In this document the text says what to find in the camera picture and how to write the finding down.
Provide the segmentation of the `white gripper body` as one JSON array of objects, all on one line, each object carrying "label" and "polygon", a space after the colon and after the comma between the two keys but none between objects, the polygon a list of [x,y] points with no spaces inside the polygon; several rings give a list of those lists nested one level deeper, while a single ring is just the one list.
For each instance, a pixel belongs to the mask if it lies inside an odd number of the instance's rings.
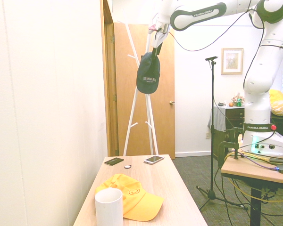
[{"label": "white gripper body", "polygon": [[152,41],[152,47],[157,48],[167,38],[168,32],[170,30],[170,24],[157,21],[156,24],[152,26],[152,28],[154,31],[156,31],[154,39]]}]

